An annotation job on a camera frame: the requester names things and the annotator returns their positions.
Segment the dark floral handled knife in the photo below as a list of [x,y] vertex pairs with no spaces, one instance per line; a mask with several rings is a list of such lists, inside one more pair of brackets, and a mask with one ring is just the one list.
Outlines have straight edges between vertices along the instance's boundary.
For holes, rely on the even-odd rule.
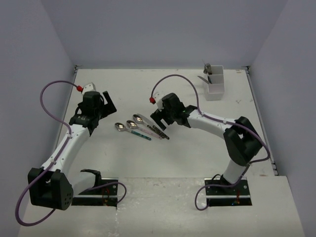
[[153,122],[151,122],[148,118],[146,118],[144,115],[141,115],[141,114],[137,114],[137,115],[140,115],[142,117],[142,119],[144,121],[146,121],[150,126],[152,126],[163,138],[169,140],[169,137],[164,133],[162,132],[159,128],[157,128]]

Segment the pink handled knife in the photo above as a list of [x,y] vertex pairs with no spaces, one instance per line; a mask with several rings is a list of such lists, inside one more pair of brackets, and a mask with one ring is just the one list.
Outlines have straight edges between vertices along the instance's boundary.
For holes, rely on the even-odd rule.
[[209,80],[209,78],[204,78],[202,76],[198,76],[199,79],[201,79],[203,82],[207,83],[207,84],[212,84],[212,82]]

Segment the all-silver fork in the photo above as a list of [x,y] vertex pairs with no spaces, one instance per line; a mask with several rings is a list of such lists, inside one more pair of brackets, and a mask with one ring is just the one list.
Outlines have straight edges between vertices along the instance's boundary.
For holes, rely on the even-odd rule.
[[212,67],[209,63],[205,64],[205,71],[208,75],[212,75],[213,72],[212,72]]

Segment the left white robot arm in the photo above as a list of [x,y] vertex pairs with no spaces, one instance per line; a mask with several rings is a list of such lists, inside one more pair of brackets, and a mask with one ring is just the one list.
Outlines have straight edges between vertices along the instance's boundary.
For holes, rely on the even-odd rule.
[[99,121],[116,111],[107,91],[88,91],[83,94],[62,143],[40,168],[32,168],[28,173],[32,205],[66,210],[78,194],[85,191],[97,194],[102,190],[100,171],[83,169],[73,180],[68,178],[68,173]]

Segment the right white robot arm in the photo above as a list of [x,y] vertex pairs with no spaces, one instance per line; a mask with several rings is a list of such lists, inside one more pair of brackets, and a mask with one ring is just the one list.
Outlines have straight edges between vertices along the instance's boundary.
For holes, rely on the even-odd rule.
[[251,122],[245,117],[234,120],[200,113],[196,106],[185,106],[175,93],[164,95],[156,92],[150,102],[158,107],[151,118],[161,130],[166,129],[161,122],[164,120],[168,125],[176,122],[178,125],[200,129],[224,139],[230,161],[221,176],[220,188],[226,194],[233,193],[249,162],[263,146],[255,137],[258,133]]

